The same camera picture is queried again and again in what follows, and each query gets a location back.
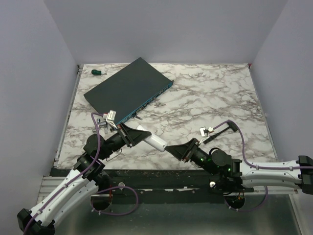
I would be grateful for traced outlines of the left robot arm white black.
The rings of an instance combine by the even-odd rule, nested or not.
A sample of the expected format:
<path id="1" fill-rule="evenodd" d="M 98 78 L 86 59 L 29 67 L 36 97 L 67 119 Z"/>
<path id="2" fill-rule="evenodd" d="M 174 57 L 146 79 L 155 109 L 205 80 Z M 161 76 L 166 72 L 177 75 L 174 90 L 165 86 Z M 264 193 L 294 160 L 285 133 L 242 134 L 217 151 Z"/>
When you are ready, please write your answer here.
<path id="1" fill-rule="evenodd" d="M 65 179 L 40 203 L 22 209 L 18 215 L 19 228 L 25 235 L 53 235 L 61 221 L 86 198 L 110 189 L 112 181 L 101 162 L 123 146 L 133 147 L 150 138 L 151 132 L 124 124 L 118 133 L 105 140 L 97 130 L 84 146 Z"/>

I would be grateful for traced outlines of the white remote control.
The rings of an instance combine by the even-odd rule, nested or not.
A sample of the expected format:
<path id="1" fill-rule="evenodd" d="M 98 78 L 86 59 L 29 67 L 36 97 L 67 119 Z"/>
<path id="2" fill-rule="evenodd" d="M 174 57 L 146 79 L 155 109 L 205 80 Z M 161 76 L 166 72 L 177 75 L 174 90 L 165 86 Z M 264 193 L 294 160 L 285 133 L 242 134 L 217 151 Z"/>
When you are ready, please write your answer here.
<path id="1" fill-rule="evenodd" d="M 143 126 L 139 125 L 136 128 L 137 130 L 140 131 L 146 131 L 148 132 L 147 129 L 145 129 Z M 159 152 L 164 152 L 165 151 L 165 147 L 168 145 L 167 142 L 162 139 L 161 137 L 155 135 L 154 133 L 152 133 L 151 131 L 149 131 L 151 134 L 150 136 L 146 137 L 143 141 L 145 143 L 147 143 L 148 145 L 150 145 L 151 147 L 155 148 L 156 150 L 158 150 Z"/>

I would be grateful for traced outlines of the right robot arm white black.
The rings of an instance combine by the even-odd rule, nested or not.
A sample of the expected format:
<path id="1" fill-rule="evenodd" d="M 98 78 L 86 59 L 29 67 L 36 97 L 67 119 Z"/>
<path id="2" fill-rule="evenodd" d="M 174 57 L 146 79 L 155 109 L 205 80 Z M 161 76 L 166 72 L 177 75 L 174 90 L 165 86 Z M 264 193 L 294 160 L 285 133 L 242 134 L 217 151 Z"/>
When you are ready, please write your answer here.
<path id="1" fill-rule="evenodd" d="M 232 158 L 219 148 L 204 152 L 196 139 L 165 150 L 179 161 L 193 162 L 205 170 L 212 190 L 222 193 L 240 192 L 254 187 L 274 186 L 300 189 L 313 193 L 313 161 L 308 156 L 298 160 L 275 163 L 250 163 Z"/>

